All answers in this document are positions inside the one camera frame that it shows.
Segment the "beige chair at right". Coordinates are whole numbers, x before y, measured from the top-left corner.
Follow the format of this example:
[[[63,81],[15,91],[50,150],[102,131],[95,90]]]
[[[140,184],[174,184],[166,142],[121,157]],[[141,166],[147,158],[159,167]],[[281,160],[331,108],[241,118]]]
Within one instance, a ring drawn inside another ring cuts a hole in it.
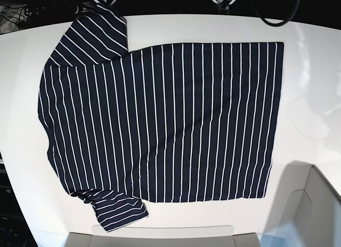
[[[340,246],[340,196],[316,166],[285,166],[258,238],[261,246]]]

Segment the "beige chair at bottom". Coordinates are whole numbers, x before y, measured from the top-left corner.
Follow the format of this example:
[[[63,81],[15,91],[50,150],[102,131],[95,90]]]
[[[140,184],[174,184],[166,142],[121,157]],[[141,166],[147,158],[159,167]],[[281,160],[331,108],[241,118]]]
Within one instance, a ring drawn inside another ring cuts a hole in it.
[[[232,226],[143,228],[123,227],[106,232],[70,233],[65,246],[260,246],[255,233],[233,234]]]

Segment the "navy white striped T-shirt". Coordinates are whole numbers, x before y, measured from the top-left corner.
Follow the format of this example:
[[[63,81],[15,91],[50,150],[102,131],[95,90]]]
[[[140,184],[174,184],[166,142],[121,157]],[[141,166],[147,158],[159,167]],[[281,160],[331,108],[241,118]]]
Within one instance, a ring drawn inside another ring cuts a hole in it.
[[[43,69],[48,160],[107,232],[144,202],[260,199],[272,168],[282,42],[178,43],[129,52],[126,21],[97,3]]]

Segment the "beige chair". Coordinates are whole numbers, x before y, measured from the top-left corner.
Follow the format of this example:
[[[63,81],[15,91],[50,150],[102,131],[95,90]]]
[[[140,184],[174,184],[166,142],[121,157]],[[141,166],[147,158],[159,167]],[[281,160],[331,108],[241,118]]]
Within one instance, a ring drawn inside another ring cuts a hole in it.
[[[232,226],[143,228],[123,227],[106,232],[70,233],[65,246],[260,246],[255,233],[233,234]]]
[[[340,196],[316,166],[285,166],[258,238],[261,246],[340,246]]]

